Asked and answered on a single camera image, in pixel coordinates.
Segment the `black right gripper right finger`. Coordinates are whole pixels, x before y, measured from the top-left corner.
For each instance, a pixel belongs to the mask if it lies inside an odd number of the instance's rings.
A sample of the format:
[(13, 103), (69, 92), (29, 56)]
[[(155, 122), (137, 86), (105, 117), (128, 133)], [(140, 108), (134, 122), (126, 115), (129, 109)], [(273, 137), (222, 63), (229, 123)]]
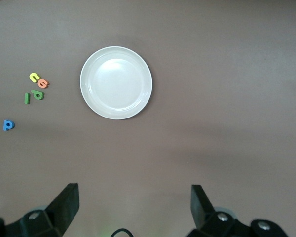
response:
[(186, 237), (288, 237), (270, 220), (254, 219), (247, 226), (226, 211), (216, 211), (200, 185), (191, 186), (190, 209), (196, 228)]

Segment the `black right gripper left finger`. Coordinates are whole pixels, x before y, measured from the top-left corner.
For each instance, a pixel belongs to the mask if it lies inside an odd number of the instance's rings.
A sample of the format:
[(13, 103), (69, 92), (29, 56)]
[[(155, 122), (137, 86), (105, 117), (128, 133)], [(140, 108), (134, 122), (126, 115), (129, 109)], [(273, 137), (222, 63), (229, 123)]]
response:
[(69, 183), (44, 210), (30, 211), (8, 225), (0, 218), (0, 237), (63, 237), (78, 210), (78, 184)]

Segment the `blue foam letter p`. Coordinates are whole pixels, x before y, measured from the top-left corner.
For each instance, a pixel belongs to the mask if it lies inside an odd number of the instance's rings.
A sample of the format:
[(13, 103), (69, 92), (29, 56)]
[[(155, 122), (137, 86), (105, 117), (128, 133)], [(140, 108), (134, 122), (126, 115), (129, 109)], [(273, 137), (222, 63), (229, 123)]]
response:
[(11, 120), (4, 120), (3, 121), (3, 131), (9, 131), (15, 127), (15, 123)]

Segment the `brown table cover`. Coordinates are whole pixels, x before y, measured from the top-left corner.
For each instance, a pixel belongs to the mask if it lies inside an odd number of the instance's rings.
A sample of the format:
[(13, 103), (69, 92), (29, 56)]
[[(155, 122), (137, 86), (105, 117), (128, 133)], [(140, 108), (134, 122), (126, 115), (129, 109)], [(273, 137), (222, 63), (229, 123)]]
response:
[[(111, 45), (153, 78), (126, 120), (80, 92), (85, 61)], [(80, 208), (65, 237), (185, 237), (193, 184), (244, 224), (296, 237), (296, 0), (0, 0), (0, 217), (68, 183)]]

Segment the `beige round plate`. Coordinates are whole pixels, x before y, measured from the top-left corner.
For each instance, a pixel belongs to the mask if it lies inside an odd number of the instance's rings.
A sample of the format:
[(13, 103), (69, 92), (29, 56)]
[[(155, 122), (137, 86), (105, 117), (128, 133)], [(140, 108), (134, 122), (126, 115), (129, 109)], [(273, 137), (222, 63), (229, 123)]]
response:
[(80, 73), (84, 101), (106, 119), (136, 116), (148, 104), (152, 89), (152, 74), (145, 60), (121, 46), (96, 51), (86, 60)]

